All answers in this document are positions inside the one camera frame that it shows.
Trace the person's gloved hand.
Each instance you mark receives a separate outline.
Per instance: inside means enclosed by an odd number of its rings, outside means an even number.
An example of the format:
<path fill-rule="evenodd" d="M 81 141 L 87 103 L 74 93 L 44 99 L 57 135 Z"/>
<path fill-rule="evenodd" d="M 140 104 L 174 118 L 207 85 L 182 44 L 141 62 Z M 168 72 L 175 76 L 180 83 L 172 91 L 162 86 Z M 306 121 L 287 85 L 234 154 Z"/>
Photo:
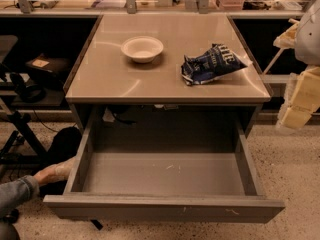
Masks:
<path fill-rule="evenodd" d="M 38 171 L 34 178 L 40 186 L 65 181 L 70 175 L 74 162 L 75 158 L 70 158 L 58 164 L 50 165 Z"/>

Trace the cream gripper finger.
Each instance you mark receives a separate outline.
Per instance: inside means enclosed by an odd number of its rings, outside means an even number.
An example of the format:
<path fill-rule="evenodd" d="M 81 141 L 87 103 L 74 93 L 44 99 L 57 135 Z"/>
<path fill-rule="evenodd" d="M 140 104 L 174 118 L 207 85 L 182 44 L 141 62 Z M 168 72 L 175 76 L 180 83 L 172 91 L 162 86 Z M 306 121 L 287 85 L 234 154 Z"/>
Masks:
<path fill-rule="evenodd" d="M 298 130 L 301 129 L 311 118 L 311 114 L 296 107 L 283 104 L 277 116 L 277 127 L 279 129 Z"/>
<path fill-rule="evenodd" d="M 320 108 L 320 67 L 308 66 L 299 76 L 290 104 L 316 112 Z"/>

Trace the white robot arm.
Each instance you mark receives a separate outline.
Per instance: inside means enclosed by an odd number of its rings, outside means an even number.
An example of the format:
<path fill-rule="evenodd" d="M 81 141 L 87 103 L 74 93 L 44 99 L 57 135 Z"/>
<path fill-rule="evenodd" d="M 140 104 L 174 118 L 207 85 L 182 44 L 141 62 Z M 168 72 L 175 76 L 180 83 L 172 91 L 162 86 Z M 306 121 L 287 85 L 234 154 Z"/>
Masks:
<path fill-rule="evenodd" d="M 278 36 L 273 45 L 294 50 L 295 58 L 307 65 L 299 75 L 291 73 L 286 84 L 276 127 L 282 133 L 301 129 L 320 107 L 320 0 L 299 22 Z"/>

